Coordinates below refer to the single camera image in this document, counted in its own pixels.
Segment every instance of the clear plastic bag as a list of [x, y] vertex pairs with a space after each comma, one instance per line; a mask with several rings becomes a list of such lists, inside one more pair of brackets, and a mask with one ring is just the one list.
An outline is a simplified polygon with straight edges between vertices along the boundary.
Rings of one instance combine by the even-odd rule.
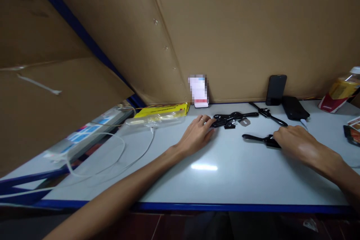
[[184, 122], [184, 111], [151, 114], [145, 117], [127, 119], [121, 129], [124, 133], [133, 133], [148, 130], [149, 128], [162, 128]]

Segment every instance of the bottle cap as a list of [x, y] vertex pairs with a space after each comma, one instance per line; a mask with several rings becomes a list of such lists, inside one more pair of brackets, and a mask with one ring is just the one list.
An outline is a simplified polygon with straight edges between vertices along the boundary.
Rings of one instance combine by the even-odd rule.
[[350, 70], [350, 73], [360, 74], [360, 67], [353, 67]]

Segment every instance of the hand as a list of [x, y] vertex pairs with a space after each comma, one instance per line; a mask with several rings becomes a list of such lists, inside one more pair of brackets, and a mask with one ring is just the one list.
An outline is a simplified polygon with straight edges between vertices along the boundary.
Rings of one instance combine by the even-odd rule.
[[274, 132], [274, 139], [285, 155], [298, 159], [319, 172], [326, 173], [329, 168], [342, 161], [339, 154], [318, 142], [301, 126], [280, 127]]
[[210, 126], [215, 121], [216, 119], [211, 119], [207, 115], [199, 115], [191, 122], [181, 140], [174, 145], [174, 148], [180, 151], [183, 157], [196, 153], [207, 145], [215, 133], [214, 129], [209, 131]]

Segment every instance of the blue metal frame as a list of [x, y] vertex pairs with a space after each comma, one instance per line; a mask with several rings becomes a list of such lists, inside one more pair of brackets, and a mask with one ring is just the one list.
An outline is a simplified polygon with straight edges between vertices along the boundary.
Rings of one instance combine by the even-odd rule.
[[2, 191], [4, 189], [11, 188], [13, 186], [17, 186], [17, 185], [21, 185], [21, 184], [25, 184], [25, 183], [29, 183], [29, 182], [34, 182], [34, 181], [38, 181], [38, 180], [42, 180], [42, 179], [54, 178], [54, 177], [58, 177], [58, 176], [61, 176], [64, 174], [68, 174], [68, 173], [69, 173], [69, 170], [65, 166], [61, 169], [56, 169], [56, 170], [47, 171], [47, 172], [41, 172], [41, 173], [37, 173], [37, 174], [29, 174], [29, 175], [16, 177], [16, 178], [2, 180], [2, 181], [0, 181], [0, 193], [2, 193]]
[[[68, 8], [68, 6], [65, 4], [65, 2], [63, 0], [49, 0], [49, 2], [54, 6], [54, 8], [59, 12], [59, 14], [65, 19], [65, 21], [71, 26], [71, 28], [76, 32], [76, 34], [78, 34], [78, 36], [89, 47], [89, 49], [93, 52], [93, 54], [104, 65], [106, 65], [108, 68], [110, 68], [130, 89], [132, 89], [132, 87], [125, 80], [125, 78], [120, 74], [120, 72], [116, 69], [116, 67], [113, 65], [113, 63], [110, 61], [110, 59], [100, 49], [100, 47], [96, 44], [96, 42], [93, 40], [93, 38], [85, 30], [85, 28], [82, 26], [82, 24], [79, 22], [79, 20], [71, 12], [71, 10]], [[131, 97], [129, 97], [127, 99], [127, 101], [134, 108], [143, 108], [146, 106], [145, 103], [141, 100], [141, 98], [137, 94], [134, 94]]]
[[[21, 177], [11, 178], [0, 181], [0, 195], [14, 194], [20, 192], [30, 191], [28, 189], [22, 189], [18, 187], [14, 187], [17, 185], [38, 181], [42, 179], [51, 179], [64, 174], [69, 173], [67, 167], [56, 169], [53, 171], [41, 172], [37, 174], [30, 174]], [[10, 204], [21, 204], [21, 205], [33, 205], [36, 202], [40, 201], [46, 194], [48, 194], [51, 190], [44, 190], [35, 193], [19, 195], [9, 198], [0, 199], [0, 203], [10, 203]]]
[[[65, 201], [43, 199], [34, 206], [55, 209], [81, 208], [88, 201]], [[177, 204], [162, 202], [137, 202], [133, 211], [144, 210], [183, 210], [183, 211], [234, 211], [234, 212], [290, 212], [290, 213], [324, 213], [354, 214], [354, 209], [343, 205], [278, 205], [278, 204]]]

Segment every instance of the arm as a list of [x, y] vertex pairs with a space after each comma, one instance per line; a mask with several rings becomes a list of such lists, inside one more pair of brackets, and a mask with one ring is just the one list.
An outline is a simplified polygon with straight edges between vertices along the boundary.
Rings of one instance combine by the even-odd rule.
[[336, 184], [360, 213], [360, 175], [338, 153], [318, 142], [301, 126], [281, 127], [274, 132], [274, 139], [284, 154], [300, 160]]
[[215, 119], [199, 115], [176, 145], [155, 160], [115, 183], [61, 223], [44, 239], [89, 239], [110, 226], [133, 205], [151, 185], [172, 166], [203, 148], [215, 130]]

